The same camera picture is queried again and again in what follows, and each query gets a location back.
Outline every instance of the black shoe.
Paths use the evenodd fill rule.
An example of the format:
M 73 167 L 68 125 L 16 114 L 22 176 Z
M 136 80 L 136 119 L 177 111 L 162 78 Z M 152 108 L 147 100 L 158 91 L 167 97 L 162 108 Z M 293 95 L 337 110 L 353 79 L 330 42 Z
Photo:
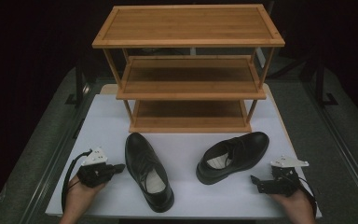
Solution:
M 139 133 L 131 133 L 126 142 L 127 169 L 153 211 L 162 213 L 173 205 L 173 192 L 165 169 L 149 142 Z
M 266 153 L 269 137 L 256 132 L 221 141 L 208 149 L 197 166 L 197 178 L 212 185 L 229 175 L 254 167 Z

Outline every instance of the bottom shelf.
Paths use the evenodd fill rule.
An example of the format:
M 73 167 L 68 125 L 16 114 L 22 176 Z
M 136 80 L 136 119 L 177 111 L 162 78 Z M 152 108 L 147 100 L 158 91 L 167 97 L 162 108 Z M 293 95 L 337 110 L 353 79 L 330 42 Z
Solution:
M 249 133 L 239 101 L 136 101 L 130 132 Z

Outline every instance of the white table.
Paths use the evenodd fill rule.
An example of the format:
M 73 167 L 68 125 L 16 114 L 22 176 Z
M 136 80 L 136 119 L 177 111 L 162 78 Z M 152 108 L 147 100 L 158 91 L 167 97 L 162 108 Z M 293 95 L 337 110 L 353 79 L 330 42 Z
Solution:
M 95 95 L 89 113 L 76 140 L 62 176 L 51 197 L 46 213 L 61 216 L 61 191 L 70 162 L 90 148 L 102 147 L 109 164 L 125 163 L 124 146 L 130 134 L 125 106 L 116 100 L 115 86 L 106 86 Z M 142 133 L 150 142 L 166 169 L 175 201 L 165 213 L 155 213 L 148 206 L 141 190 L 127 169 L 114 175 L 97 195 L 87 215 L 117 218 L 221 218 L 264 219 L 283 217 L 281 207 L 266 194 L 260 194 L 250 175 L 261 180 L 272 179 L 270 162 L 281 155 L 296 158 L 296 153 L 282 123 L 279 111 L 269 92 L 267 100 L 259 101 L 251 121 L 254 132 L 264 132 L 270 143 L 263 159 L 252 169 L 230 175 L 214 184 L 203 185 L 196 177 L 196 167 L 203 154 L 215 143 L 244 133 Z M 251 102 L 245 102 L 247 108 Z M 79 168 L 80 159 L 72 173 Z M 305 178 L 301 169 L 299 176 Z

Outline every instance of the person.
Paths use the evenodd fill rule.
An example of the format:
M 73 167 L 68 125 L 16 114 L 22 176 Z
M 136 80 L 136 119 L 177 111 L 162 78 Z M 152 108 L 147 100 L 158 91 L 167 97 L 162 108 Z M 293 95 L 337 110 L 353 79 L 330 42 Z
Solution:
M 60 219 L 60 224 L 76 224 L 78 220 L 91 206 L 95 196 L 105 187 L 101 184 L 95 188 L 89 188 L 79 182 L 79 178 L 75 175 L 70 181 L 71 186 L 66 196 L 65 211 Z M 312 206 L 307 196 L 301 190 L 297 190 L 290 197 L 280 194 L 270 194 L 273 200 L 279 203 L 289 220 L 294 224 L 314 224 Z

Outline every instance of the wooden panel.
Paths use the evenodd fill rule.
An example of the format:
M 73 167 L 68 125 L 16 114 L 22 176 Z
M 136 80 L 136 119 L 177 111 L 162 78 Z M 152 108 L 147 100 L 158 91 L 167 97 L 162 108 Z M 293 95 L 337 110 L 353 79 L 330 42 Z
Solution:
M 250 56 L 131 57 L 117 98 L 142 100 L 265 99 Z
M 94 48 L 281 47 L 263 5 L 114 7 Z
M 130 132 L 250 132 L 243 101 L 137 101 Z

